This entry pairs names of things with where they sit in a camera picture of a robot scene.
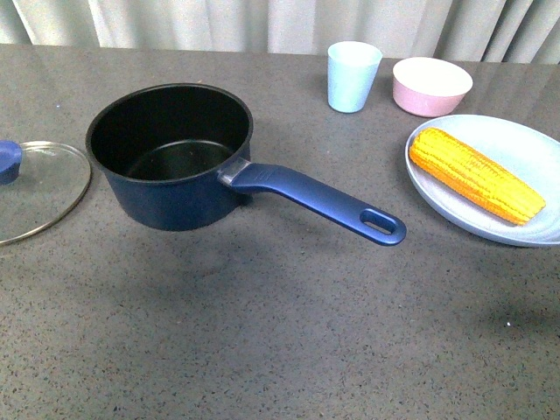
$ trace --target corn on the cob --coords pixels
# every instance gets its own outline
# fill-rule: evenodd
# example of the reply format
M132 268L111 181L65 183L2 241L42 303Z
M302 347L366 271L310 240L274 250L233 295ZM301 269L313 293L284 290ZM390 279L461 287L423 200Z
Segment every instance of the corn on the cob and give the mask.
M538 192L503 166L441 129L423 129L409 156L457 193L515 225L524 225L546 205Z

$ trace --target countertop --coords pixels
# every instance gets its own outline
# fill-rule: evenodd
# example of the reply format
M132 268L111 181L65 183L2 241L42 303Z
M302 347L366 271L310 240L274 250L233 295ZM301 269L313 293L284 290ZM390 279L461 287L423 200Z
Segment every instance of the countertop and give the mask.
M560 416L560 248L488 241L426 204L404 144L428 119L393 102L394 59L353 115L328 107L319 56L2 45L0 62L1 138L85 151L117 98L203 82L248 104L253 161L408 228L380 247L264 193L158 231L94 169L67 217L0 248L1 419ZM455 114L560 138L558 66L459 64L474 88Z

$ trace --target white curtain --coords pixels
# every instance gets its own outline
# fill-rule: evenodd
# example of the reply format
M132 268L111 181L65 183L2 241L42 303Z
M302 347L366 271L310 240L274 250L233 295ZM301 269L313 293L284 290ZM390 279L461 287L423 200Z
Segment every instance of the white curtain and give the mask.
M0 43L560 62L560 0L0 0Z

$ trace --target pink bowl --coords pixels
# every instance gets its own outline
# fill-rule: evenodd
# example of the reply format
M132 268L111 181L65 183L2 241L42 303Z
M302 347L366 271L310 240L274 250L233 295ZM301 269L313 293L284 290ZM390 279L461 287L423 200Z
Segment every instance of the pink bowl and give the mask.
M428 57L399 61L393 76L396 104L415 116L445 116L473 87L473 78L461 67Z

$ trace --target light blue plate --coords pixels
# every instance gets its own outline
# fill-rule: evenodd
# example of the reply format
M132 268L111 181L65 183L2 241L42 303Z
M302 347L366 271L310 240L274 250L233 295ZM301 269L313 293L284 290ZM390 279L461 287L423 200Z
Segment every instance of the light blue plate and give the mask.
M504 166L538 191L546 207L516 226L454 192L410 161L409 147L428 127L444 130ZM425 122L406 143L407 170L414 187L438 213L464 230L520 247L560 245L560 143L516 122L483 115L448 115Z

